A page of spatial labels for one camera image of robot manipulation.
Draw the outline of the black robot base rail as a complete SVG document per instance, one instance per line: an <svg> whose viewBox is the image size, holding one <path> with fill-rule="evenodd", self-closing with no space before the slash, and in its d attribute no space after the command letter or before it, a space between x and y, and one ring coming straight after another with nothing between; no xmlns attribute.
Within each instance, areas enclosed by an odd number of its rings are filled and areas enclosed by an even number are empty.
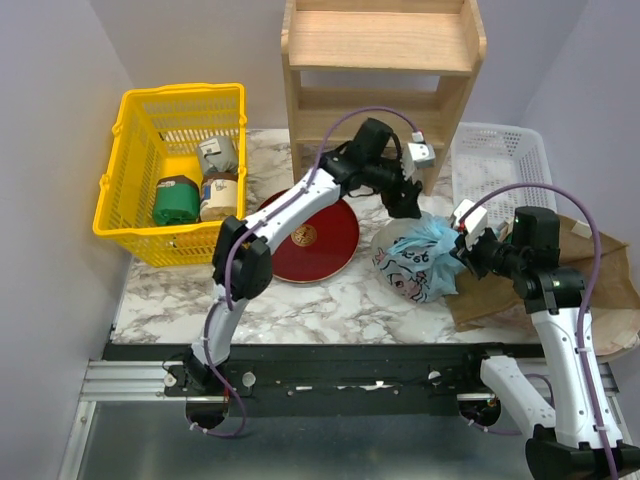
<svg viewBox="0 0 640 480"><path fill-rule="evenodd" d="M162 394L186 403L190 419L456 416L488 389L479 367L490 355L542 357L535 344L234 345L211 373L185 344L108 344L106 361L157 362L171 377Z"/></svg>

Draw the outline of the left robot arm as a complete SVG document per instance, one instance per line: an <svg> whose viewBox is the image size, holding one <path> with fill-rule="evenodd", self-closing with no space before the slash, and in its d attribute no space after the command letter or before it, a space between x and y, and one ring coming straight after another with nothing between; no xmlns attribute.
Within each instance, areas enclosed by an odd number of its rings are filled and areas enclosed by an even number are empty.
<svg viewBox="0 0 640 480"><path fill-rule="evenodd" d="M393 158L384 155L389 143L396 145ZM212 259L213 304L200 339L183 360L188 384L201 395L224 384L218 365L229 358L239 320L248 302L271 283L272 256L298 227L362 187L380 195L391 217L419 218L422 184L412 176L434 160L434 148L421 131L413 131L410 141L400 145L387 124L368 118L352 140L321 149L305 176L267 207L244 220L228 217Z"/></svg>

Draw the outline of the light blue plastic bag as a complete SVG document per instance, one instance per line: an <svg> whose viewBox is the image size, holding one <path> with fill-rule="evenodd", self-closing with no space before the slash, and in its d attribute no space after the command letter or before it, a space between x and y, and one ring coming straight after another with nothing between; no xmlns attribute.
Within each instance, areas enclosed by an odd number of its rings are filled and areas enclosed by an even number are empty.
<svg viewBox="0 0 640 480"><path fill-rule="evenodd" d="M457 233L442 216L393 219L371 241L372 263L382 280L414 303L455 295L463 265L450 255Z"/></svg>

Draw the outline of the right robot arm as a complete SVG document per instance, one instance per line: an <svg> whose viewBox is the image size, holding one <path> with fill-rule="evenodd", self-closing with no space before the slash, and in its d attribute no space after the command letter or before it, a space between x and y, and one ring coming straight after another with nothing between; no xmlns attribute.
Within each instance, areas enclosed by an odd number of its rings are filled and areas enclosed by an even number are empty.
<svg viewBox="0 0 640 480"><path fill-rule="evenodd" d="M592 319L580 305L584 275L559 264L560 220L541 207L515 211L510 241L489 228L487 211L470 200L454 210L459 234L452 256L477 278L511 280L538 333L553 392L548 404L507 354L464 362L469 390L489 387L526 436L525 457L536 479L614 479L639 469L639 450L628 445L611 413L594 352Z"/></svg>

